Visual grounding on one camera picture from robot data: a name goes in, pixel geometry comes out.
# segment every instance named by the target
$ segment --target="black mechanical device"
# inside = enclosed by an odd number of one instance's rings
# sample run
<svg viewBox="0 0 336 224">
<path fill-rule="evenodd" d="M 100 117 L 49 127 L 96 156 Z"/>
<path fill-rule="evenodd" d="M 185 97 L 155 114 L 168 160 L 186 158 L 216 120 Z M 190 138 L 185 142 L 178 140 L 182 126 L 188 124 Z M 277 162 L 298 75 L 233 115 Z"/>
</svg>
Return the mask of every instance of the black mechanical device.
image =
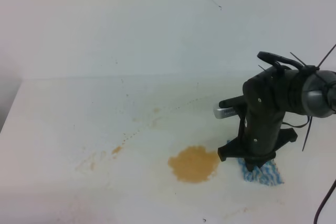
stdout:
<svg viewBox="0 0 336 224">
<path fill-rule="evenodd" d="M 336 73 L 320 70 L 325 58 L 317 67 L 307 66 L 297 57 L 300 62 L 268 52 L 260 52 L 258 58 L 271 67 L 244 83 L 244 95 L 221 101 L 214 108 L 219 119 L 240 117 L 238 136 L 218 148 L 220 160 L 244 158 L 249 171 L 275 158 L 276 151 L 288 142 L 296 141 L 293 128 L 280 128 L 287 124 L 283 123 L 286 112 L 306 115 L 310 127 L 313 116 L 325 118 L 336 110 Z"/>
</svg>

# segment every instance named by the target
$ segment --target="white background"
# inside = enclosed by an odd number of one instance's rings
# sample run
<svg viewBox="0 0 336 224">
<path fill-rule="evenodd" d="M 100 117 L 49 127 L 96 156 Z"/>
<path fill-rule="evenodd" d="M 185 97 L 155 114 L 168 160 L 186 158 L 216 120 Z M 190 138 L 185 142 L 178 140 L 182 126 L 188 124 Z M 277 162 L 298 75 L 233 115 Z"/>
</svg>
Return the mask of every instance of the white background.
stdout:
<svg viewBox="0 0 336 224">
<path fill-rule="evenodd" d="M 251 69 L 261 50 L 293 51 L 316 64 L 336 39 L 334 0 L 0 0 L 0 6 L 0 64 L 23 79 Z M 327 64 L 335 67 L 336 60 Z"/>
</svg>

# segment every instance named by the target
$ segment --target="liquid spill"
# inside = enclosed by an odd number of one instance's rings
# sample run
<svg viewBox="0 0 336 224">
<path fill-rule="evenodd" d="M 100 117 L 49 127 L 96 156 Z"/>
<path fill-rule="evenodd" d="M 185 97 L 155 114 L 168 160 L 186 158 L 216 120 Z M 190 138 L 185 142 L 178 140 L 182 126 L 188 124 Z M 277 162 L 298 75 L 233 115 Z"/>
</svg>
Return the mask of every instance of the liquid spill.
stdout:
<svg viewBox="0 0 336 224">
<path fill-rule="evenodd" d="M 201 183 L 215 175 L 219 162 L 216 152 L 206 152 L 203 146 L 189 146 L 177 157 L 171 157 L 168 165 L 178 181 Z"/>
<path fill-rule="evenodd" d="M 116 154 L 116 153 L 120 152 L 121 148 L 122 148 L 121 146 L 118 146 L 117 148 L 115 148 L 115 149 L 111 152 L 111 154 L 113 155 L 113 154 Z"/>
<path fill-rule="evenodd" d="M 96 167 L 95 162 L 92 162 L 91 165 L 90 165 L 90 170 L 91 170 L 91 171 L 94 171 L 94 170 L 95 170 L 95 167 Z"/>
<path fill-rule="evenodd" d="M 100 153 L 100 160 L 102 161 L 106 157 L 106 151 Z"/>
</svg>

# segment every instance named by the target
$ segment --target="black cable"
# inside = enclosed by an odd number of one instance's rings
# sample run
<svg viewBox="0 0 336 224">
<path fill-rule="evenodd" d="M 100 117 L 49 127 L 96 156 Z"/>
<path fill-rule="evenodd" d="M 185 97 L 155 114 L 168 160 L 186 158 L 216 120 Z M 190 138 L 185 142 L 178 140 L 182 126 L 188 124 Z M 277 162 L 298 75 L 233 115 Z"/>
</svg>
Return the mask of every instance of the black cable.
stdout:
<svg viewBox="0 0 336 224">
<path fill-rule="evenodd" d="M 309 116 L 307 115 L 307 122 L 305 124 L 302 124 L 302 125 L 291 125 L 289 123 L 286 123 L 286 122 L 282 122 L 283 125 L 288 125 L 288 126 L 291 126 L 293 128 L 303 128 L 305 127 L 308 123 L 309 123 L 310 119 L 309 119 Z"/>
<path fill-rule="evenodd" d="M 310 118 L 310 122 L 309 122 L 308 129 L 307 129 L 306 139 L 305 139 L 305 142 L 303 143 L 302 151 L 304 150 L 304 147 L 306 145 L 307 138 L 308 138 L 309 131 L 310 131 L 311 122 L 313 121 L 313 117 L 312 116 L 309 116 L 309 118 Z"/>
<path fill-rule="evenodd" d="M 336 188 L 336 180 L 334 181 L 334 183 L 332 184 L 332 186 L 330 187 L 327 195 L 324 197 L 323 201 L 321 202 L 319 208 L 317 209 L 317 212 L 315 214 L 315 218 L 314 218 L 314 224 L 317 224 L 317 220 L 319 218 L 320 212 L 322 211 L 322 208 L 324 207 L 324 205 L 326 204 L 326 202 L 328 201 L 330 195 L 332 194 L 332 192 L 335 190 Z"/>
</svg>

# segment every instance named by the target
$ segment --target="black wire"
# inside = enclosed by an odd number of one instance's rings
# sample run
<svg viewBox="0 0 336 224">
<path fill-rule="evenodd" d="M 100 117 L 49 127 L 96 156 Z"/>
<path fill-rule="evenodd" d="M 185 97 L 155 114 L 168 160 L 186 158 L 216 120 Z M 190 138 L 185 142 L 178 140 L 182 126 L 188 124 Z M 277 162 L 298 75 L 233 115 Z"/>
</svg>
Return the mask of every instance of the black wire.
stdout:
<svg viewBox="0 0 336 224">
<path fill-rule="evenodd" d="M 336 47 L 336 44 L 330 49 L 330 51 L 327 53 L 327 55 L 321 60 L 321 62 L 318 64 L 318 68 L 322 65 L 322 63 L 326 60 L 326 58 L 329 56 L 329 54 L 334 50 Z"/>
<path fill-rule="evenodd" d="M 336 180 L 334 181 L 334 183 L 332 184 L 332 186 L 330 187 L 327 195 L 324 197 L 323 201 L 321 202 L 319 208 L 317 209 L 317 212 L 315 214 L 315 218 L 314 218 L 314 224 L 317 224 L 317 220 L 319 218 L 320 212 L 322 211 L 322 208 L 324 207 L 324 205 L 326 204 L 326 202 L 328 201 L 330 195 L 332 194 L 332 192 L 335 190 L 336 188 Z"/>
<path fill-rule="evenodd" d="M 307 122 L 305 124 L 302 124 L 302 125 L 291 125 L 289 123 L 286 123 L 286 122 L 282 122 L 283 125 L 288 125 L 288 126 L 291 126 L 293 128 L 303 128 L 305 127 L 307 124 L 309 123 L 309 116 L 307 115 Z"/>
<path fill-rule="evenodd" d="M 305 145 L 306 145 L 307 138 L 308 138 L 309 131 L 310 131 L 311 122 L 313 121 L 313 117 L 312 117 L 312 116 L 310 116 L 309 118 L 310 118 L 310 122 L 309 122 L 308 129 L 307 129 L 307 133 L 306 133 L 306 139 L 305 139 L 305 142 L 303 143 L 302 151 L 304 150 L 304 147 L 305 147 Z"/>
</svg>

